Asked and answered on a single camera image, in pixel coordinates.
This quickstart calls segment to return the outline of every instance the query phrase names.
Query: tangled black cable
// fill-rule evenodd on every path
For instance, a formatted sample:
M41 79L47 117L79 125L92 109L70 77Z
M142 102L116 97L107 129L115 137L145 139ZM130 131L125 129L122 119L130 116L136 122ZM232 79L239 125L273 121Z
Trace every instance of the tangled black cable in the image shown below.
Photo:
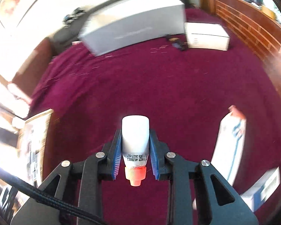
M8 183L9 185L15 187L20 192L35 199L39 203L53 207L59 211L66 212L78 218L86 219L98 225L107 225L107 223L104 222L100 217L90 214L76 206L73 206L53 196L48 195L47 193L40 191L36 187L26 183L18 177L15 177L10 173L4 171L2 168L0 168L0 179Z

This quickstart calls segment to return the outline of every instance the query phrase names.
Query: triangular cutout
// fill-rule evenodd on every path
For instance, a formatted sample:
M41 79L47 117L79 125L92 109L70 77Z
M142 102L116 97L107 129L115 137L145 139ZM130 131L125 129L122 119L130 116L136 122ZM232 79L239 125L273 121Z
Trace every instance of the triangular cutout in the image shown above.
M57 175L44 189L44 192L46 192L48 195L55 196L60 178L60 175Z
M221 181L219 181L216 175L211 175L210 178L212 181L218 205L223 206L229 203L233 203L235 201L235 198L230 194L230 192L221 183Z

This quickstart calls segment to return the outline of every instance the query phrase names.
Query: white bottle with red cap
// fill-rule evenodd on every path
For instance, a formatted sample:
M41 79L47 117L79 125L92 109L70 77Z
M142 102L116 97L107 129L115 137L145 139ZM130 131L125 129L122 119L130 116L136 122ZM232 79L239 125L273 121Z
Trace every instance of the white bottle with red cap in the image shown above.
M140 186L146 177L149 156L149 119L132 115L122 119L122 154L126 179L132 186Z

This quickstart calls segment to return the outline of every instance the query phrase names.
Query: small white box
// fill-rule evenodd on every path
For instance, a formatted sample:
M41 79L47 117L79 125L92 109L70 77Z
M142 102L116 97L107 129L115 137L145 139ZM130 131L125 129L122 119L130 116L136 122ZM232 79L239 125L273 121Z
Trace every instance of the small white box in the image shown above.
M121 0L90 15L79 39L96 56L166 34L184 34L180 0Z
M268 170L251 188L241 197L254 212L273 194L280 184L279 168Z
M230 37L218 24L185 23L189 48L205 48L227 51Z

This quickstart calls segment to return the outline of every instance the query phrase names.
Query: brown armrest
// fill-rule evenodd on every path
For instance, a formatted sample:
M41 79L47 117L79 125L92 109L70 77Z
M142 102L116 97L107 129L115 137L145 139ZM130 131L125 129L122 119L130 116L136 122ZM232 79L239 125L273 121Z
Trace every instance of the brown armrest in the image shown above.
M12 83L27 96L31 96L53 57L51 42L43 39L25 60L12 79Z

